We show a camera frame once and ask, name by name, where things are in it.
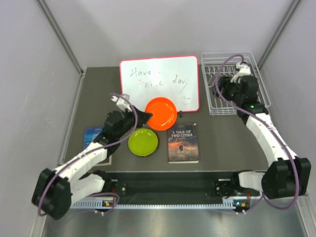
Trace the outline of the pink framed whiteboard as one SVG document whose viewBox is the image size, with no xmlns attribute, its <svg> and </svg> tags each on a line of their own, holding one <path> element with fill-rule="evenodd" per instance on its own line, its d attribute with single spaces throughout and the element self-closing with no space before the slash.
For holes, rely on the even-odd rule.
<svg viewBox="0 0 316 237">
<path fill-rule="evenodd" d="M 144 110 L 154 98 L 171 100 L 178 111 L 199 110 L 198 58 L 194 55 L 122 60 L 122 94 Z"/>
</svg>

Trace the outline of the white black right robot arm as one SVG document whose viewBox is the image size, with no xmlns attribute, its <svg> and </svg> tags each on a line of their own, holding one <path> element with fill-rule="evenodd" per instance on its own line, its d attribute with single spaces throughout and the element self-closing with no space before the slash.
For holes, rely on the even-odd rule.
<svg viewBox="0 0 316 237">
<path fill-rule="evenodd" d="M 237 115 L 256 138 L 269 166 L 265 172 L 237 172 L 230 183 L 231 191 L 240 196 L 254 189 L 269 199 L 305 195 L 311 163 L 286 145 L 267 108 L 259 102 L 258 89 L 254 76 L 242 76 L 237 82 L 231 82 L 228 76 L 215 79 L 213 95 L 237 109 Z"/>
</svg>

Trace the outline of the aluminium frame rail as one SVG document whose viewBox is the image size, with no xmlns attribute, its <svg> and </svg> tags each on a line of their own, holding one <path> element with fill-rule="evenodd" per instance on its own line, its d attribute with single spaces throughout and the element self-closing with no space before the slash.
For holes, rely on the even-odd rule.
<svg viewBox="0 0 316 237">
<path fill-rule="evenodd" d="M 111 209 L 118 204 L 135 208 L 149 206 L 192 207 L 219 205 L 234 193 L 230 183 L 212 180 L 118 180 L 98 175 L 80 179 L 71 188 L 67 179 L 36 188 L 32 202 L 41 214 L 54 219 L 64 216 L 71 206 Z"/>
</svg>

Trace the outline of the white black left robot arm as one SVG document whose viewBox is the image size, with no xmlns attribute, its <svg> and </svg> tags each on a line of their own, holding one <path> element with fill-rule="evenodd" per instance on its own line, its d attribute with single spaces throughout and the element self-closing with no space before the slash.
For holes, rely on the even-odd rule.
<svg viewBox="0 0 316 237">
<path fill-rule="evenodd" d="M 151 113 L 136 108 L 109 112 L 101 132 L 86 149 L 67 163 L 52 170 L 46 168 L 39 174 L 31 199 L 38 208 L 38 216 L 48 215 L 59 220 L 73 203 L 95 193 L 108 195 L 112 190 L 111 182 L 87 172 L 109 158 L 135 129 L 143 127 L 151 117 Z"/>
</svg>

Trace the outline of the lime green plate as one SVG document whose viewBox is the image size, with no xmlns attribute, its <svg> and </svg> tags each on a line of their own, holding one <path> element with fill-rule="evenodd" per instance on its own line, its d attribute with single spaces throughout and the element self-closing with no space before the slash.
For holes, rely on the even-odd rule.
<svg viewBox="0 0 316 237">
<path fill-rule="evenodd" d="M 150 129 L 137 129 L 129 137 L 128 147 L 134 155 L 149 156 L 158 148 L 158 136 Z"/>
</svg>

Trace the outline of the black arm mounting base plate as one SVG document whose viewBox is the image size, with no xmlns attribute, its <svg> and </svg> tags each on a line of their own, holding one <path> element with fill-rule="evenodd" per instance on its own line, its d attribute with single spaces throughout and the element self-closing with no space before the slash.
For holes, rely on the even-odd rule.
<svg viewBox="0 0 316 237">
<path fill-rule="evenodd" d="M 241 195 L 231 172 L 101 172 L 122 204 L 208 204 Z"/>
</svg>

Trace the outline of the orange plate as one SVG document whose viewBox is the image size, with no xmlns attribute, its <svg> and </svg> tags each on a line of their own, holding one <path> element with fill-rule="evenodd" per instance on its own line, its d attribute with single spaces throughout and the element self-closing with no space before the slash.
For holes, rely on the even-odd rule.
<svg viewBox="0 0 316 237">
<path fill-rule="evenodd" d="M 148 126 L 157 131 L 168 130 L 177 120 L 174 103 L 165 97 L 152 99 L 145 107 L 145 112 L 152 114 Z"/>
</svg>

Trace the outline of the Tale of Two Cities book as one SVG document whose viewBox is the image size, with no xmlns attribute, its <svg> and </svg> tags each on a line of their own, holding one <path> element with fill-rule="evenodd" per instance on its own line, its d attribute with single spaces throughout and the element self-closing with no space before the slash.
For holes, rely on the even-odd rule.
<svg viewBox="0 0 316 237">
<path fill-rule="evenodd" d="M 195 123 L 175 124 L 168 129 L 168 163 L 198 163 Z"/>
</svg>

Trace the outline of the Jane Eyre book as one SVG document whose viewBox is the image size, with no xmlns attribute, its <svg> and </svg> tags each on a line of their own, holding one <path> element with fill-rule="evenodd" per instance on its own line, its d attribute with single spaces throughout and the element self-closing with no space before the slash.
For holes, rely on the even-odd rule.
<svg viewBox="0 0 316 237">
<path fill-rule="evenodd" d="M 85 150 L 89 144 L 101 133 L 103 130 L 102 126 L 87 127 L 84 131 L 83 136 L 83 150 Z M 112 156 L 109 156 L 102 162 L 96 164 L 95 166 L 108 166 L 112 164 Z"/>
</svg>

